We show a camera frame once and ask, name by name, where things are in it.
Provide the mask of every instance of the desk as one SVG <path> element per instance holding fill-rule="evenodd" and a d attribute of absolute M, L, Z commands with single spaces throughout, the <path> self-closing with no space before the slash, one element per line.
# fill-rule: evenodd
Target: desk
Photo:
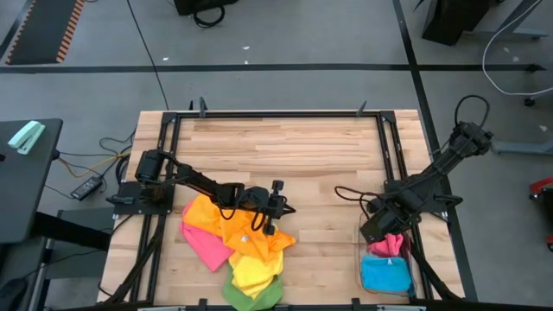
<path fill-rule="evenodd" d="M 135 180 L 143 151 L 156 148 L 162 114 L 141 113 L 127 181 Z M 417 111 L 399 110 L 395 116 L 408 172 L 418 173 L 429 165 L 429 156 Z M 388 145 L 393 146 L 391 130 L 385 130 Z M 336 185 L 383 190 L 386 174 L 376 121 L 355 117 L 190 118 L 181 122 L 176 157 L 218 182 L 270 187 L 275 179 L 284 181 L 283 194 L 297 213 L 284 216 L 277 224 L 297 243 L 284 251 L 284 296 L 280 303 L 349 304 L 353 297 L 360 298 L 361 303 L 408 301 L 400 296 L 370 294 L 357 285 L 354 228 L 359 225 L 361 211 L 356 202 L 334 194 Z M 395 162 L 395 176 L 399 176 Z M 200 298 L 207 298 L 210 305 L 228 304 L 221 295 L 226 267 L 210 272 L 178 228 L 183 207 L 196 194 L 187 187 L 175 189 L 173 212 L 163 235 L 155 305 L 197 305 Z M 135 216 L 112 237 L 101 285 L 108 292 L 115 291 L 134 264 L 142 224 L 143 216 Z M 423 215 L 419 227 L 426 258 L 442 280 L 457 295 L 463 295 L 446 223 Z M 139 300 L 145 297 L 148 275 L 146 266 Z M 420 283 L 417 285 L 420 294 Z M 99 294 L 99 301 L 106 298 Z"/>

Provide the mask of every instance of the clear plastic bin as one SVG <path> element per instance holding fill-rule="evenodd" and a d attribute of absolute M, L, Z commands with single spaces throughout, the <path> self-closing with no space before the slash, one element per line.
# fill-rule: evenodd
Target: clear plastic bin
<path fill-rule="evenodd" d="M 361 235 L 361 232 L 359 231 L 359 228 L 367 221 L 367 218 L 364 213 L 361 213 L 359 216 L 359 223 L 355 228 L 355 233 L 353 236 L 355 237 L 355 254 L 353 255 L 355 260 L 355 269 L 356 269 L 356 283 L 358 286 L 360 286 L 362 289 L 366 290 L 369 293 L 373 294 L 387 294 L 387 295 L 401 295 L 404 297 L 414 297 L 416 295 L 416 278 L 413 277 L 413 263 L 411 260 L 411 254 L 410 254 L 410 243 L 409 243 L 409 233 L 404 232 L 402 233 L 404 236 L 404 242 L 401 244 L 401 247 L 399 249 L 399 257 L 403 258 L 405 262 L 407 263 L 407 268 L 409 269 L 409 274 L 411 277 L 411 286 L 409 290 L 405 292 L 382 292 L 382 291 L 375 291 L 372 289 L 366 289 L 363 286 L 363 283 L 361 282 L 361 269 L 360 269 L 360 263 L 363 258 L 363 256 L 372 256 L 372 257 L 379 257 L 376 255 L 371 254 L 370 251 L 368 251 L 369 244 L 365 241 L 363 236 Z"/>

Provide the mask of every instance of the green cloth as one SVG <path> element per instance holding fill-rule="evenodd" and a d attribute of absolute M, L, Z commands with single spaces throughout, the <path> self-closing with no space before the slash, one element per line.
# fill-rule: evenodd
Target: green cloth
<path fill-rule="evenodd" d="M 228 266 L 228 277 L 223 286 L 223 297 L 238 311 L 257 311 L 273 308 L 283 297 L 283 279 L 275 276 L 273 282 L 256 299 L 244 295 L 232 285 L 232 267 Z"/>

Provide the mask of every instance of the towel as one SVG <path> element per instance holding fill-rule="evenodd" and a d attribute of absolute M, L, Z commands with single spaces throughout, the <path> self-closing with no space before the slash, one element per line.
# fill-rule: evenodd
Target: towel
<path fill-rule="evenodd" d="M 410 289 L 411 276 L 407 262 L 401 257 L 364 256 L 360 270 L 365 289 L 388 293 L 402 293 Z"/>
<path fill-rule="evenodd" d="M 192 205 L 193 202 L 189 203 L 184 208 L 184 211 L 182 211 L 182 215 L 185 215 Z M 181 232 L 182 236 L 190 244 L 190 247 L 192 247 L 201 261 L 203 261 L 212 272 L 217 270 L 234 252 L 233 249 L 223 244 L 223 240 L 220 237 L 210 232 L 194 228 L 183 222 L 181 222 Z"/>
<path fill-rule="evenodd" d="M 386 234 L 384 241 L 370 244 L 369 251 L 381 257 L 397 257 L 403 241 L 403 235 L 388 233 Z"/>
<path fill-rule="evenodd" d="M 229 267 L 228 277 L 223 286 L 223 297 L 238 311 L 257 311 L 273 308 L 283 297 L 283 279 L 275 276 L 273 282 L 256 299 L 244 295 L 239 289 L 232 285 L 233 271 Z"/>
<path fill-rule="evenodd" d="M 234 271 L 232 285 L 240 289 L 244 295 L 256 299 L 259 293 L 270 285 L 273 277 L 283 272 L 283 260 L 284 254 L 282 251 L 280 251 L 278 257 L 267 263 L 235 251 L 228 258 L 228 262 Z"/>
<path fill-rule="evenodd" d="M 232 211 L 222 211 L 229 217 Z M 198 195 L 190 210 L 184 215 L 184 223 L 222 237 L 223 244 L 240 253 L 259 258 L 264 263 L 274 260 L 286 247 L 293 245 L 294 237 L 278 231 L 265 235 L 263 230 L 253 231 L 251 222 L 255 213 L 236 210 L 234 216 L 225 220 L 219 208 L 204 194 Z"/>

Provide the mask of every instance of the blue cloth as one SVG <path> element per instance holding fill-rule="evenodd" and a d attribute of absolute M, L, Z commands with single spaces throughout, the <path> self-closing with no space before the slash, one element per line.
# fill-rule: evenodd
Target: blue cloth
<path fill-rule="evenodd" d="M 407 262 L 400 257 L 377 258 L 364 256 L 361 260 L 361 281 L 365 289 L 400 293 L 411 286 Z"/>

